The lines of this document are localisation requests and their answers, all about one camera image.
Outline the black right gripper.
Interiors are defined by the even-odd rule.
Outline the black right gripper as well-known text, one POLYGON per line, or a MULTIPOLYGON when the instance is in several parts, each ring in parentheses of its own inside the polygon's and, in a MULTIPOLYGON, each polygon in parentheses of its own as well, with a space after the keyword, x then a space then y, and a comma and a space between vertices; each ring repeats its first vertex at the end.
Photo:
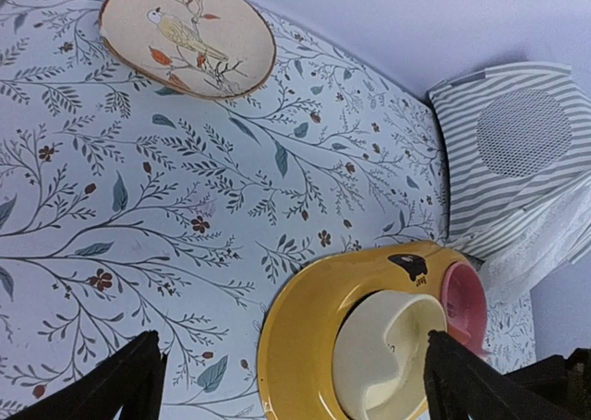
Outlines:
POLYGON ((576 348, 568 357, 554 354, 505 377, 557 406, 590 405, 589 348, 576 348))

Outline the green striped pet tent fabric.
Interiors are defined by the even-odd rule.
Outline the green striped pet tent fabric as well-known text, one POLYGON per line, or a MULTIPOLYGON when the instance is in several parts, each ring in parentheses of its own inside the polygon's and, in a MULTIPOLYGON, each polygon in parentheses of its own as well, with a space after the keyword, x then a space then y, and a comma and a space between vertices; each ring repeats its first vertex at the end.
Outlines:
POLYGON ((563 64, 490 66, 429 91, 447 154, 448 245, 509 302, 590 250, 590 98, 563 64))

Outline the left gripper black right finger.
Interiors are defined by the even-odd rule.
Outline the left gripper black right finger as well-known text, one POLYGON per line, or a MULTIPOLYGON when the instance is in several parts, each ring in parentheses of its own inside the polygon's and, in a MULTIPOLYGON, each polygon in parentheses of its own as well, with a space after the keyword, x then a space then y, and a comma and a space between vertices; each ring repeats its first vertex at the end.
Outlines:
POLYGON ((424 387, 432 419, 586 418, 586 406, 557 406, 522 388, 444 331, 428 334, 424 387))

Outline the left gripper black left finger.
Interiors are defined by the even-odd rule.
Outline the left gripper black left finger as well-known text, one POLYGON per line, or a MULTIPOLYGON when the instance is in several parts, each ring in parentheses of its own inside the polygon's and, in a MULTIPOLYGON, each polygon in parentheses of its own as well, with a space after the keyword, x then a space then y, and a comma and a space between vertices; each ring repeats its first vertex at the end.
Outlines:
POLYGON ((13 414, 13 419, 157 419, 167 355, 146 330, 88 375, 13 414))

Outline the cream pet bowl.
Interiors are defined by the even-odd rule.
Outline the cream pet bowl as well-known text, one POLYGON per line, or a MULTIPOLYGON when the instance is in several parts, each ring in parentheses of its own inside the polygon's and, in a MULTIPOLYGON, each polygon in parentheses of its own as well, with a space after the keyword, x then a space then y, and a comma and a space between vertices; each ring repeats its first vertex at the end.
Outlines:
POLYGON ((415 419, 424 411, 428 334, 447 329, 428 294, 379 291, 345 319, 332 355, 332 383, 351 419, 415 419))

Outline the pink pet bowl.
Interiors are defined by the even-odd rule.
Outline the pink pet bowl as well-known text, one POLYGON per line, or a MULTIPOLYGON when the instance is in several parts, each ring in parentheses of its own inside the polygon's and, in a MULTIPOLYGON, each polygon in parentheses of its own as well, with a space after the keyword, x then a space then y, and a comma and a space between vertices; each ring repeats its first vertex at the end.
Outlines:
POLYGON ((453 263, 443 278, 440 302, 445 311, 449 334, 473 354, 490 355, 484 349, 488 325, 488 305, 483 285, 473 266, 453 263))

